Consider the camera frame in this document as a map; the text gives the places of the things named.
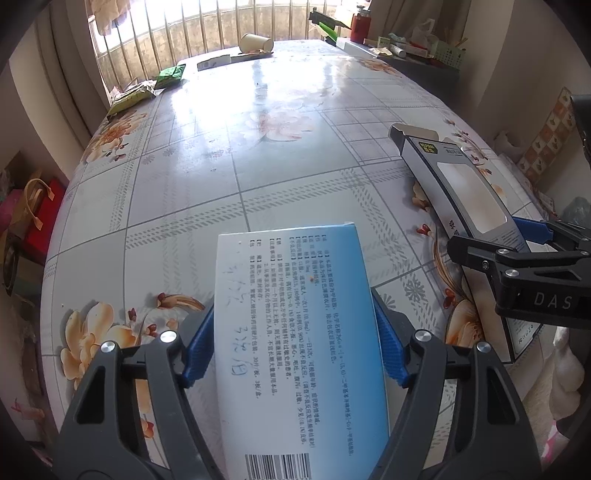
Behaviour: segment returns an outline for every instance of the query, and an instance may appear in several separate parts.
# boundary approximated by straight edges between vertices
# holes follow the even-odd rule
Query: yellow logo label
[[[432,143],[419,142],[418,144],[427,153],[437,153],[437,147]]]

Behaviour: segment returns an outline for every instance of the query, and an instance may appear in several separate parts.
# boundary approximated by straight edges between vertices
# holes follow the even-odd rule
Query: plaid pattern
[[[570,133],[574,130],[570,91],[563,87],[554,108],[538,136],[517,162],[519,169],[535,184],[554,162]]]

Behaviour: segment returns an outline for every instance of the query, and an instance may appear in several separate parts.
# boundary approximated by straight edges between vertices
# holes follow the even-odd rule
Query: blue and white box
[[[360,480],[388,440],[357,230],[220,235],[215,363],[229,480]]]

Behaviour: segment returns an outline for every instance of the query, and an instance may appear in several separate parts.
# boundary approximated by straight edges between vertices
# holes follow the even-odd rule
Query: bag handle
[[[25,196],[25,203],[27,205],[27,210],[31,214],[31,216],[33,217],[33,223],[37,227],[37,230],[41,230],[43,228],[43,222],[41,220],[39,220],[39,218],[36,217],[35,214],[33,213],[33,210],[31,210],[31,206],[29,205],[29,195],[28,195],[29,185],[31,185],[32,183],[35,183],[37,181],[40,182],[47,189],[47,196],[49,197],[50,200],[53,201],[55,195],[54,195],[53,191],[51,190],[51,188],[49,187],[49,185],[47,183],[45,183],[42,179],[31,179],[25,185],[25,189],[23,191],[23,194]]]

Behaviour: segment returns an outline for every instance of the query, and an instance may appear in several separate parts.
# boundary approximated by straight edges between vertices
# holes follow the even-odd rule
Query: barcode
[[[249,480],[311,480],[310,455],[245,455]]]

